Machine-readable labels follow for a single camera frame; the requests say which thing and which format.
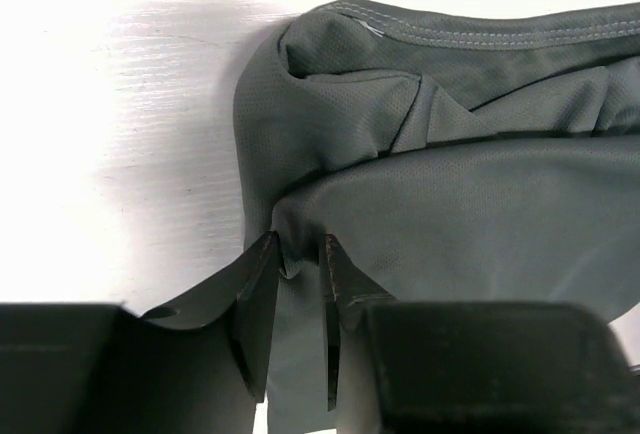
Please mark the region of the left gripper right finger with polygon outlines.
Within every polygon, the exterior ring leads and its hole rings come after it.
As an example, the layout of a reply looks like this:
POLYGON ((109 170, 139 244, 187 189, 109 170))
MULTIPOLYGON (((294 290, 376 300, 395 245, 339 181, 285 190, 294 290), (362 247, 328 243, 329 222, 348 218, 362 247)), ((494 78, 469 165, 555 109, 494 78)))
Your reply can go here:
POLYGON ((631 433, 635 372, 572 304, 402 302, 338 239, 319 247, 340 433, 631 433))

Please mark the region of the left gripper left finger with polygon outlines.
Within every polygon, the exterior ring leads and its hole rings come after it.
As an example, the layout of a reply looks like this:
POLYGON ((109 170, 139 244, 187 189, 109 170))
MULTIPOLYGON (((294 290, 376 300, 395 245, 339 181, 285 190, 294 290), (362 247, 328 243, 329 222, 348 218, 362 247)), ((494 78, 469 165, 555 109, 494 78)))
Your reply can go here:
POLYGON ((278 237, 143 315, 1 308, 5 433, 249 433, 265 397, 278 237))

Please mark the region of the grey t shirt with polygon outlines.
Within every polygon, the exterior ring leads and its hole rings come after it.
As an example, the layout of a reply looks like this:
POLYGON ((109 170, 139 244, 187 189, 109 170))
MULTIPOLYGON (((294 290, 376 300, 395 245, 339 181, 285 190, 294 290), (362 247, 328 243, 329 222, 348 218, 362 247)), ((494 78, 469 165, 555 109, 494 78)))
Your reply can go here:
POLYGON ((317 243, 400 299, 639 301, 639 8, 516 20, 340 0, 275 31, 241 74, 245 240, 285 268, 273 433, 330 429, 317 243))

